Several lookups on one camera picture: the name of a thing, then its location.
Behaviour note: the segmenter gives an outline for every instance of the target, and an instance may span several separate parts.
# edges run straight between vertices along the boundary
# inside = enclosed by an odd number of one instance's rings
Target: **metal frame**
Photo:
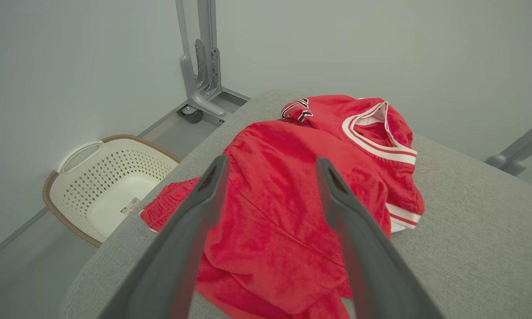
[[[532,155],[532,129],[522,135],[498,155],[489,157],[485,163],[495,166],[513,176],[523,172],[526,167],[525,159]]]
[[[195,42],[197,77],[193,74],[183,0],[176,0],[175,4],[183,45],[180,65],[187,92],[187,103],[217,117],[228,117],[229,114],[223,108],[210,102],[222,92],[219,49],[215,45],[217,42],[215,0],[197,0],[201,33],[201,40]]]

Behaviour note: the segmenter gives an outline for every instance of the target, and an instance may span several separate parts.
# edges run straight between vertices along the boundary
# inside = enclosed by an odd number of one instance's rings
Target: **laundry basket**
[[[110,136],[72,151],[47,178],[43,200],[62,224],[99,247],[179,162],[139,137]]]

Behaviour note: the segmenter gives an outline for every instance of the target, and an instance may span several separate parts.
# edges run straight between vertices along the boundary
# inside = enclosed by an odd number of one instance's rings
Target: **brown braided rim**
[[[134,135],[128,135],[128,134],[120,134],[120,135],[113,135],[106,137],[102,139],[104,143],[108,143],[110,141],[119,140],[119,139],[128,139],[128,140],[134,140],[136,142],[142,143],[148,147],[151,147],[155,149],[156,151],[159,151],[161,154],[164,154],[165,156],[171,158],[173,161],[176,161],[177,163],[181,163],[181,159],[172,153],[169,153],[165,149],[163,149],[161,146],[151,143],[150,141],[146,141],[144,139],[141,139]],[[53,182],[59,177],[59,173],[56,171],[52,171],[51,174],[47,177],[47,180],[45,180],[45,184],[43,185],[43,191],[41,193],[41,196],[43,197],[43,201],[45,202],[45,205],[51,210],[51,213],[53,216],[55,216],[61,224],[63,224],[65,227],[69,228],[74,234],[79,236],[84,241],[88,242],[89,244],[93,245],[94,247],[98,248],[102,243],[88,234],[86,234],[83,230],[80,230],[77,228],[77,226],[73,225],[72,222],[70,222],[65,215],[61,211],[57,209],[55,204],[53,204],[53,201],[51,200],[51,186],[53,186]]]

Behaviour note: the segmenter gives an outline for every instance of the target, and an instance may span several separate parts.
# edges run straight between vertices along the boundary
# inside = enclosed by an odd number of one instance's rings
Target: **red clothing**
[[[197,292],[235,318],[346,318],[341,247],[323,219],[315,160],[328,158],[390,236],[424,210],[404,119],[382,99],[309,97],[249,125],[225,149],[221,218],[205,243]],[[199,179],[173,183],[141,213],[159,231]]]

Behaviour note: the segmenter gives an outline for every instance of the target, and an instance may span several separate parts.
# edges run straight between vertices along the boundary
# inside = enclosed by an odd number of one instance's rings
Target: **gray wall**
[[[217,3],[222,85],[383,97],[480,160],[532,127],[532,0]]]
[[[185,101],[175,2],[0,0],[0,242],[75,147]]]

